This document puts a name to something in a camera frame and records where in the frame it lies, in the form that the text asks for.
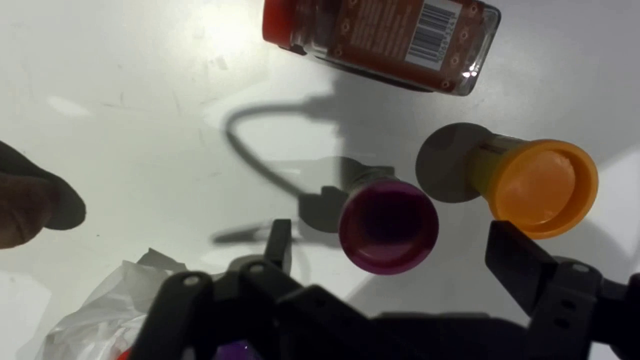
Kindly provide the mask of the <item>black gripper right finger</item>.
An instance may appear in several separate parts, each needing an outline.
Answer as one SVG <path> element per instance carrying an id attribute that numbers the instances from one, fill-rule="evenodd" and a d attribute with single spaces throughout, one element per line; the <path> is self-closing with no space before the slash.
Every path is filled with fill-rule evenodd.
<path id="1" fill-rule="evenodd" d="M 592 343 L 640 360 L 640 273 L 610 280 L 585 262 L 547 254 L 505 219 L 490 223 L 484 262 L 529 318 L 525 360 L 587 360 Z"/>

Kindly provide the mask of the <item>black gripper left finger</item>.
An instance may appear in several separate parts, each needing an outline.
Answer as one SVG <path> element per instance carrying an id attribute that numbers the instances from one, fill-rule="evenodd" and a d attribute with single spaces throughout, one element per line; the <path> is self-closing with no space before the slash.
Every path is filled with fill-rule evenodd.
<path id="1" fill-rule="evenodd" d="M 169 276 L 127 360 L 214 360 L 230 341 L 252 343 L 262 360 L 367 360 L 370 321 L 290 276 L 291 242 L 291 222 L 274 219 L 262 254 L 235 257 L 219 276 Z"/>

